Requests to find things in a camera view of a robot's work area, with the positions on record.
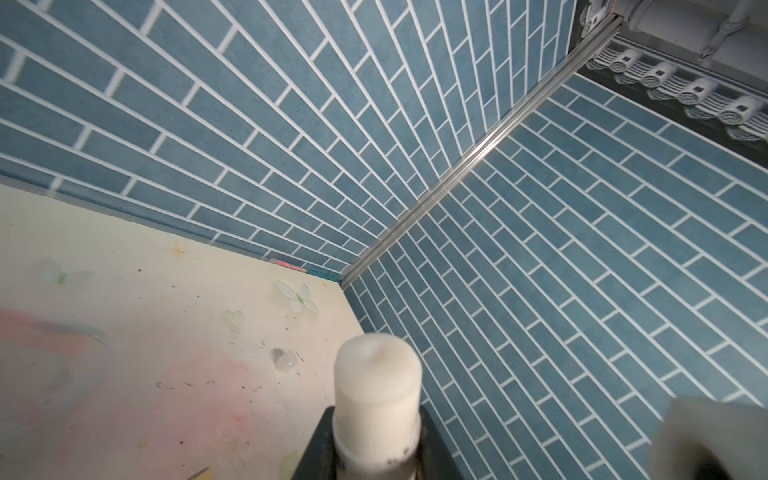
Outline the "white glue stick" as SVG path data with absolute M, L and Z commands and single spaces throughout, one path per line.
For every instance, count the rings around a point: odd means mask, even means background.
M 339 479 L 414 479 L 423 369 L 390 334 L 346 341 L 334 363 L 332 432 Z

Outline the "translucent glue stick cap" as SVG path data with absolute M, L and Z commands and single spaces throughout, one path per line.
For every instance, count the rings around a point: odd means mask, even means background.
M 285 375 L 291 372 L 298 364 L 298 355 L 290 349 L 274 348 L 271 350 L 271 359 L 275 370 Z

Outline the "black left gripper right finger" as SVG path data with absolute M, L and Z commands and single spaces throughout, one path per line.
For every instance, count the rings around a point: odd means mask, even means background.
M 421 418 L 418 445 L 418 478 L 420 480 L 459 480 L 463 476 L 447 444 L 425 406 L 419 409 Z

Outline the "brown kraft envelope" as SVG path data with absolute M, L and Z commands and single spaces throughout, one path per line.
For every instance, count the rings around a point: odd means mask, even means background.
M 209 467 L 206 467 L 189 477 L 188 480 L 216 480 L 216 476 Z

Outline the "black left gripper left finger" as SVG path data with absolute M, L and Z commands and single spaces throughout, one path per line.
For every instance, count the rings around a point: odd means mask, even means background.
M 335 480 L 336 452 L 333 438 L 334 406 L 323 412 L 293 473 L 293 480 Z

